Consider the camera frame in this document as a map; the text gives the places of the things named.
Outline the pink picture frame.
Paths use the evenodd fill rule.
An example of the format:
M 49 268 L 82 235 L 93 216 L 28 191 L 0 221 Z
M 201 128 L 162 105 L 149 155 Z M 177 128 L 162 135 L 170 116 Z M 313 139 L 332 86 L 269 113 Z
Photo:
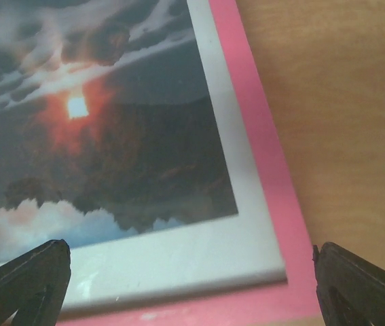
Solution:
M 319 311 L 311 242 L 236 2 L 187 2 L 238 214 L 67 242 L 57 325 L 248 325 Z

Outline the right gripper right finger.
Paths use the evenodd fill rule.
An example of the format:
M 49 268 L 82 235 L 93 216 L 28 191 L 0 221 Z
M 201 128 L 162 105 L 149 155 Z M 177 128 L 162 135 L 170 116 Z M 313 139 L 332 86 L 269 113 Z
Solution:
M 385 325 L 385 270 L 334 242 L 314 245 L 312 258 L 326 325 Z

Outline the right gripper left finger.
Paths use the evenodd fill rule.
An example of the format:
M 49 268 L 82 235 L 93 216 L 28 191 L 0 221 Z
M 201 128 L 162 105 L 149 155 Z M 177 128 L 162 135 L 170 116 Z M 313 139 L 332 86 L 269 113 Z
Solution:
M 0 325 L 55 325 L 71 277 L 67 242 L 49 240 L 0 266 Z

